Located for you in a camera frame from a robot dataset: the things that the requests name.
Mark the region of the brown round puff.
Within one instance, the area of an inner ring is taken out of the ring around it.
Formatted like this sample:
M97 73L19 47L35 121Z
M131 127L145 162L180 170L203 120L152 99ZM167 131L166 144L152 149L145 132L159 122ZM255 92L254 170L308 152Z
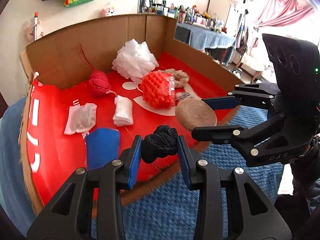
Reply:
M183 99L175 108L178 122L188 131L197 127L212 127L217 125L215 112L202 100Z

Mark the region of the black mesh ball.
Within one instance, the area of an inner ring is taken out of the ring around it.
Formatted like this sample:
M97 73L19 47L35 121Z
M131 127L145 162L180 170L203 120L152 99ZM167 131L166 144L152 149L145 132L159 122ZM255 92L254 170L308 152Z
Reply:
M147 163L153 163L158 158L173 156L178 152L178 132L176 128L160 125L152 134L148 134L141 144L141 158Z

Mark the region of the blue cloth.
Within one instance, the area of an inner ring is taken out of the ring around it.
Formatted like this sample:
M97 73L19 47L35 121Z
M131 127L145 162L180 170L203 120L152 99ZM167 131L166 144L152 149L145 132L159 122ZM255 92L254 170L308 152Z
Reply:
M97 128L85 137L87 169L102 168L118 158L120 133L117 129Z

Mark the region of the beige scrunchie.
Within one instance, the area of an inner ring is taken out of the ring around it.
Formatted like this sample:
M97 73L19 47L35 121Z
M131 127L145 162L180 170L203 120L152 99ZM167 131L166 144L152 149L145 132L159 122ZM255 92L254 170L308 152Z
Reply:
M189 82L189 75L182 70L175 70L174 68L160 70L162 73L169 73L175 80L175 88L183 88Z

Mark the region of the red foam net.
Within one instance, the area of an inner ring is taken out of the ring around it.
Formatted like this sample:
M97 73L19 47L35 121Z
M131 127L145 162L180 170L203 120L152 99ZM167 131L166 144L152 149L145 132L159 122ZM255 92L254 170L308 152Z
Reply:
M150 72L143 77L140 88L143 100L154 109L169 109L175 106L175 80L170 73Z

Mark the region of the white cloth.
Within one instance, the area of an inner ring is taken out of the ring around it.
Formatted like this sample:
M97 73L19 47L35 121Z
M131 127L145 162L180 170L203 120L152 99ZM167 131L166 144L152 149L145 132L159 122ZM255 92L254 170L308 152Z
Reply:
M133 104L129 98L116 96L113 122L116 126L130 126L133 122Z

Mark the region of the white mesh bath pouf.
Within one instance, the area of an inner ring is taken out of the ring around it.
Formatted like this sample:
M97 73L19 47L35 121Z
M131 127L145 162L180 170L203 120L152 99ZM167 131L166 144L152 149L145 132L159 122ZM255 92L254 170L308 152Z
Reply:
M143 77L158 66L159 63L147 43L145 41L138 43L135 39L127 41L117 51L117 57L112 62L112 70L136 84L141 83Z

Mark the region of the red knitted towel plush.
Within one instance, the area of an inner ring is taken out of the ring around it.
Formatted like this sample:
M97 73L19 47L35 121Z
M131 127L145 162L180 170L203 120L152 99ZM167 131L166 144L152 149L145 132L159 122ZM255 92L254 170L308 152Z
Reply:
M78 44L78 55L80 59L92 69L92 73L89 77L89 87L91 91L98 97L105 96L107 94L113 94L118 96L116 92L111 90L111 85L108 81L108 77L105 72L96 69L87 58L82 44Z

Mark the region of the white rabbit hair clip card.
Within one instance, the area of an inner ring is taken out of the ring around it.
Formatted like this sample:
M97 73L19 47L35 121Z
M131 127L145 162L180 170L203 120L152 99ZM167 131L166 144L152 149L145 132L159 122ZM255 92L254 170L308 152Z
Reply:
M184 87L183 92L177 92L175 96L176 102L179 102L184 99L192 98L201 100L201 98L194 92L192 87L189 84L186 84ZM135 103L140 105L143 109L150 111L155 114L163 115L163 116L175 116L175 106L170 107L168 109L155 109L152 108L147 102L143 100L142 96L136 97L133 99Z

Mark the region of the table with blue cloth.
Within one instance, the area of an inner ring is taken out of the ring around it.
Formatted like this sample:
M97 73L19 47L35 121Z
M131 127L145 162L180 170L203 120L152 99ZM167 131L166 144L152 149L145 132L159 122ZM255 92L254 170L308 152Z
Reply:
M176 24L175 39L188 44L196 50L226 50L225 55L220 60L223 64L230 63L233 51L236 49L236 38L234 36L187 23Z

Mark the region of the blue knitted blanket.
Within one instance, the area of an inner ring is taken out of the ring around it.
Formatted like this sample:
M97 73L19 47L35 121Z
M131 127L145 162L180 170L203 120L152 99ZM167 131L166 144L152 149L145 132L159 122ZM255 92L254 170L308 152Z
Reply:
M25 98L1 118L1 206L14 226L26 235L36 215L25 190L18 137ZM229 145L209 145L206 160L219 168L242 167L271 202L275 202L283 174L280 163L249 168ZM123 207L126 239L193 239L199 193L189 191L181 173L138 201Z

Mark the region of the white mesh sachet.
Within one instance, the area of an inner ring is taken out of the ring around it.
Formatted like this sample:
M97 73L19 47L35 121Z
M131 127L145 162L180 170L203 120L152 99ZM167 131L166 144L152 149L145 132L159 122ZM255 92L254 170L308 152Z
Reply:
M96 112L97 105L94 103L71 106L64 134L73 135L75 133L82 134L89 132L96 124Z

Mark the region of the cardboard box tray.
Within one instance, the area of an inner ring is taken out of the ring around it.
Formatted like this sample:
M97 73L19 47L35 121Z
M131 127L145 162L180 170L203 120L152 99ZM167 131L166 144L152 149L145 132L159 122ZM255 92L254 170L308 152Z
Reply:
M33 184L26 153L26 132L30 111L30 95L33 81L37 79L44 85L54 85L64 90L88 80L92 69L80 59L78 44L82 44L90 63L106 74L112 70L112 62L117 51L127 41L135 39L146 42L157 61L162 52L183 61L189 67L206 74L205 66L214 61L206 54L174 38L176 21L156 15L122 15L90 20L57 30L29 44L21 53L23 68L29 77L30 88L22 112L20 130L21 161L24 184L33 211L39 214L44 205Z

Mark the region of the pink plush toy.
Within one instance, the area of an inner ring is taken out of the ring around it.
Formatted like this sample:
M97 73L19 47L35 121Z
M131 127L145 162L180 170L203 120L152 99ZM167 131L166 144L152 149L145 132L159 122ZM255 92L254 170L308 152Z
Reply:
M112 6L110 3L108 3L101 11L102 17L109 17L115 15L115 9L114 6Z

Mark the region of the orange white pole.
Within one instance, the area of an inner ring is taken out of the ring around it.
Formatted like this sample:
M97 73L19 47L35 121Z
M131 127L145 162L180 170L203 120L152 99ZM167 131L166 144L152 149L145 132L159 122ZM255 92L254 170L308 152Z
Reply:
M34 26L33 26L34 41L37 40L37 24L38 24L38 18L39 18L39 13L38 13L38 12L35 12L35 13L34 13Z

